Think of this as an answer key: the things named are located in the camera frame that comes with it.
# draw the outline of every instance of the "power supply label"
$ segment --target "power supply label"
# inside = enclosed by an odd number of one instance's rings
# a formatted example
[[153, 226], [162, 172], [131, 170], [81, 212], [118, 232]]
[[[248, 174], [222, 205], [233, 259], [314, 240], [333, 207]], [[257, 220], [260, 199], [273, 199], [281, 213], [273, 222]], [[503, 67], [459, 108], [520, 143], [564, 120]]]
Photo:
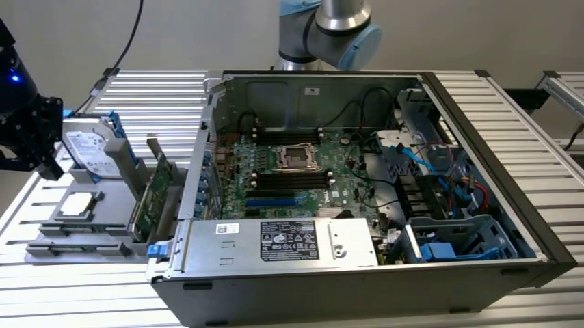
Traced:
[[266, 262], [318, 260], [314, 221], [262, 222], [261, 257]]

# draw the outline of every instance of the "black cable cord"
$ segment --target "black cable cord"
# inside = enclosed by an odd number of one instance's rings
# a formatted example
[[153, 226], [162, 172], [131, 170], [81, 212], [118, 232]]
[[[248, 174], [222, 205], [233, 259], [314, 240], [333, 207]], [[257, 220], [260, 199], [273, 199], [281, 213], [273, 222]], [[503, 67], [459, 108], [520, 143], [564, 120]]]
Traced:
[[125, 59], [126, 54], [129, 53], [131, 44], [134, 43], [134, 37], [137, 36], [139, 21], [141, 21], [141, 18], [143, 16], [143, 9], [145, 9], [145, 0], [139, 0], [137, 20], [134, 21], [134, 27], [131, 29], [130, 39], [126, 42], [126, 47], [122, 51], [122, 54], [118, 57], [118, 60], [114, 64], [114, 67], [110, 70], [106, 70], [102, 78], [95, 82], [94, 87], [91, 88], [91, 91], [90, 91], [90, 96], [86, 99], [86, 101], [82, 103], [82, 105], [77, 108], [75, 113], [79, 113], [82, 108], [90, 103], [90, 101], [95, 98], [98, 93], [102, 91], [106, 84], [109, 84], [109, 77], [115, 73], [115, 71], [119, 67], [119, 64], [122, 63], [122, 60]]
[[90, 103], [91, 99], [94, 99], [93, 95], [90, 95], [86, 99], [86, 101], [79, 105], [79, 107], [77, 108], [74, 113], [79, 113], [79, 111], [82, 110], [83, 107], [86, 107], [86, 105]]
[[572, 135], [572, 137], [570, 138], [570, 142], [568, 142], [568, 145], [566, 145], [564, 150], [568, 150], [568, 149], [572, 147], [574, 142], [576, 141], [578, 135], [579, 135], [583, 131], [584, 131], [584, 123], [582, 123], [582, 124], [579, 125], [576, 131], [574, 132], [574, 135]]
[[393, 204], [393, 203], [396, 203], [396, 202], [399, 202], [399, 200], [392, 200], [391, 202], [388, 202], [388, 203], [385, 203], [385, 204], [383, 204], [383, 205], [369, 205], [369, 204], [365, 202], [365, 197], [361, 197], [361, 203], [363, 203], [367, 207], [369, 207], [369, 208], [381, 208], [381, 207], [388, 206], [388, 205], [391, 205], [391, 204]]
[[393, 95], [392, 95], [392, 92], [389, 92], [389, 90], [388, 89], [385, 89], [384, 87], [372, 87], [367, 92], [365, 92], [365, 95], [364, 95], [364, 99], [363, 99], [363, 101], [361, 101], [361, 108], [363, 108], [363, 124], [365, 124], [365, 105], [367, 105], [367, 98], [369, 97], [369, 95], [372, 94], [372, 92], [375, 92], [375, 91], [383, 91], [387, 95], [388, 95], [388, 98], [389, 98], [389, 105], [388, 105], [388, 115], [389, 115], [389, 119], [392, 118], [392, 115], [393, 115], [393, 112], [395, 112], [395, 110], [396, 110], [396, 108], [395, 108], [395, 105], [393, 105], [393, 101], [395, 101], [395, 97], [393, 97]]
[[143, 9], [145, 9], [145, 0], [139, 0], [137, 20], [134, 21], [134, 27], [131, 29], [130, 39], [129, 39], [129, 42], [126, 43], [126, 48], [125, 48], [125, 50], [122, 52], [122, 55], [119, 55], [117, 63], [114, 64], [114, 67], [110, 70], [110, 74], [114, 73], [114, 71], [117, 70], [119, 64], [122, 63], [122, 60], [126, 57], [126, 54], [129, 53], [130, 46], [131, 46], [131, 44], [134, 42], [134, 37], [137, 36], [139, 20], [143, 17]]
[[361, 109], [361, 115], [363, 115], [364, 107], [361, 106], [361, 103], [357, 100], [352, 100], [346, 103], [345, 107], [338, 112], [337, 116], [322, 126], [324, 128], [326, 128], [330, 124], [333, 124], [338, 120], [338, 118], [344, 115], [345, 111], [349, 109], [352, 104], [357, 104], [359, 108]]
[[254, 116], [256, 119], [258, 118], [257, 113], [254, 113], [253, 111], [245, 111], [245, 112], [242, 112], [242, 114], [240, 115], [240, 118], [238, 118], [238, 129], [237, 129], [237, 132], [238, 132], [238, 133], [241, 133], [241, 122], [244, 121], [244, 118], [245, 118], [248, 115]]
[[392, 187], [395, 187], [395, 184], [392, 182], [389, 182], [388, 180], [380, 180], [380, 179], [372, 179], [372, 178], [365, 178], [364, 176], [360, 176], [352, 169], [349, 170], [350, 173], [356, 176], [356, 178], [360, 178], [363, 181], [365, 182], [381, 182], [381, 183], [388, 183]]
[[337, 114], [337, 116], [322, 127], [326, 128], [330, 124], [333, 124], [338, 120], [338, 118], [344, 115], [345, 111], [349, 109], [352, 104], [357, 104], [359, 105], [360, 113], [361, 113], [360, 125], [364, 126], [367, 124], [367, 121], [365, 121], [365, 102], [367, 102], [367, 99], [368, 99], [369, 95], [375, 91], [383, 91], [388, 95], [388, 98], [391, 100], [391, 104], [389, 104], [389, 107], [388, 107], [389, 110], [388, 111], [389, 111], [389, 115], [393, 115], [393, 111], [396, 109], [395, 106], [393, 106], [393, 101], [395, 101], [396, 98], [393, 97], [393, 95], [388, 91], [388, 89], [385, 89], [384, 87], [372, 87], [365, 92], [365, 95], [364, 95], [364, 98], [361, 99], [361, 102], [359, 102], [357, 100], [349, 101], [346, 103], [345, 107], [342, 108], [341, 112]]

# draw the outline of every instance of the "white wall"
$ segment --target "white wall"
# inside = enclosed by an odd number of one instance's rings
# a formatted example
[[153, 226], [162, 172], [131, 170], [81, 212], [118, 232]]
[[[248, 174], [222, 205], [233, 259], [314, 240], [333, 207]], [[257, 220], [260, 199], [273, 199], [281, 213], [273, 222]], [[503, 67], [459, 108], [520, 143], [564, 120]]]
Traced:
[[[584, 70], [584, 0], [369, 0], [384, 29], [368, 68], [487, 69], [531, 87], [543, 70]], [[0, 16], [46, 93], [75, 107], [126, 44], [138, 0], [2, 0]], [[123, 68], [266, 68], [277, 58], [277, 0], [146, 0]], [[538, 114], [558, 137], [567, 111]]]

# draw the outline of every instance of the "aluminum rail table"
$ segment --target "aluminum rail table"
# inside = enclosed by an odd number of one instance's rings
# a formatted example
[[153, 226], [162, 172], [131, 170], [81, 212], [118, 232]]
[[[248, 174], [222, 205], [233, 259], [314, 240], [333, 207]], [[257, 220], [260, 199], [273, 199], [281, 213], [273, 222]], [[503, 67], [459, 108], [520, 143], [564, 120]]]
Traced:
[[544, 72], [536, 86], [579, 115], [584, 122], [584, 72]]
[[[262, 327], [584, 327], [583, 170], [489, 76], [436, 75], [580, 266], [543, 288], [518, 290], [479, 314]], [[149, 132], [158, 134], [170, 159], [189, 164], [203, 77], [205, 72], [122, 71], [91, 104], [93, 112], [118, 111], [131, 145], [150, 164]], [[67, 169], [67, 154], [58, 159]], [[34, 174], [0, 218], [0, 327], [182, 327], [149, 285], [146, 264], [24, 263], [27, 242], [71, 180], [70, 174], [56, 182]]]

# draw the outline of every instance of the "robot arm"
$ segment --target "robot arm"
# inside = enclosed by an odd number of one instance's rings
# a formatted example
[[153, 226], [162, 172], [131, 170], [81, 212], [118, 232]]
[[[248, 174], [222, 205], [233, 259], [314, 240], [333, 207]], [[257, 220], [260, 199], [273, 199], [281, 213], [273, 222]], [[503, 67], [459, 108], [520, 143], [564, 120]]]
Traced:
[[44, 97], [14, 47], [16, 41], [0, 19], [0, 169], [38, 170], [42, 177], [58, 180], [63, 170], [55, 161], [55, 142], [62, 140], [63, 101]]
[[381, 41], [364, 0], [282, 0], [280, 60], [276, 70], [361, 70]]

